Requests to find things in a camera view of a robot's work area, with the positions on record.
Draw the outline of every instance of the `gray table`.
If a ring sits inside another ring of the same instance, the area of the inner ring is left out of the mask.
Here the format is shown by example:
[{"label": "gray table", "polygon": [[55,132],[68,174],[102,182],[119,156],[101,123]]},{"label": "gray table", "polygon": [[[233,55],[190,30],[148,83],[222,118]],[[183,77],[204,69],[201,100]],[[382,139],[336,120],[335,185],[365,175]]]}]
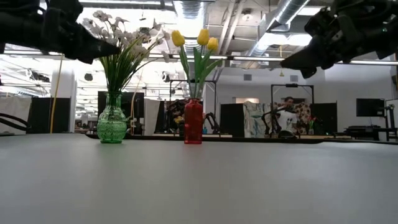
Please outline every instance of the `gray table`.
[{"label": "gray table", "polygon": [[0,138],[1,224],[398,223],[382,144]]}]

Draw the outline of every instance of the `computer screen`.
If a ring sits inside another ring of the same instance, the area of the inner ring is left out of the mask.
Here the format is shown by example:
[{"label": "computer screen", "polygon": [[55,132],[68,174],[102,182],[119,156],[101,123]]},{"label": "computer screen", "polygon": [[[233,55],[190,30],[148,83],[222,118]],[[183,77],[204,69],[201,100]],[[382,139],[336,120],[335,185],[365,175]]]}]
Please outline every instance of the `computer screen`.
[{"label": "computer screen", "polygon": [[356,116],[383,117],[384,99],[356,99]]}]

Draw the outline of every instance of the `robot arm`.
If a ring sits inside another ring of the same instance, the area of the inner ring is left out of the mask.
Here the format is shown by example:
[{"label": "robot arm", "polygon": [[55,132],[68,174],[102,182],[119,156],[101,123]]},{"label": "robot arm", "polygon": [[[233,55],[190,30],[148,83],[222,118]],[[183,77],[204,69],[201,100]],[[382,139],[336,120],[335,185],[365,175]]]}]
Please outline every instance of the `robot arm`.
[{"label": "robot arm", "polygon": [[388,0],[336,0],[305,25],[310,43],[280,64],[301,70],[310,78],[316,67],[328,69],[334,63],[376,52],[379,59],[398,48],[398,2]]},{"label": "robot arm", "polygon": [[83,12],[78,0],[51,0],[42,15],[39,9],[39,0],[0,0],[0,53],[6,43],[63,53],[84,63],[119,53],[76,23]]}]

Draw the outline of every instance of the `person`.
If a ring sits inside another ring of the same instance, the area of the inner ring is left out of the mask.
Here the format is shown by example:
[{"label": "person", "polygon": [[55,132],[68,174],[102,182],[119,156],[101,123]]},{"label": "person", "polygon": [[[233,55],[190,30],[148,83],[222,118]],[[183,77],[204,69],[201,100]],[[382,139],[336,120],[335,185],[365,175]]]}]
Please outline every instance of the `person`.
[{"label": "person", "polygon": [[281,127],[281,130],[288,130],[293,133],[297,131],[297,115],[293,110],[293,102],[294,99],[291,96],[288,96],[284,100],[284,104],[278,108],[285,108],[284,110],[278,112],[280,115],[277,118],[277,121]]}]

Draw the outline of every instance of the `yellow tulip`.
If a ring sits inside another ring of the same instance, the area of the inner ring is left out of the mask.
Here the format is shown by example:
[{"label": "yellow tulip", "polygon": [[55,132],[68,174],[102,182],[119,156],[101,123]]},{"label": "yellow tulip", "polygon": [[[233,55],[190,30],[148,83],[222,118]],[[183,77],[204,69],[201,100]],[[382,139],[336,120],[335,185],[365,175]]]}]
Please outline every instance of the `yellow tulip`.
[{"label": "yellow tulip", "polygon": [[200,45],[206,45],[209,42],[209,30],[202,29],[200,30],[199,36],[197,38],[197,42]]},{"label": "yellow tulip", "polygon": [[172,40],[176,47],[181,47],[185,44],[184,36],[178,30],[172,32]]},{"label": "yellow tulip", "polygon": [[207,49],[209,50],[217,50],[218,48],[218,40],[217,38],[210,38],[209,43],[207,44]]}]

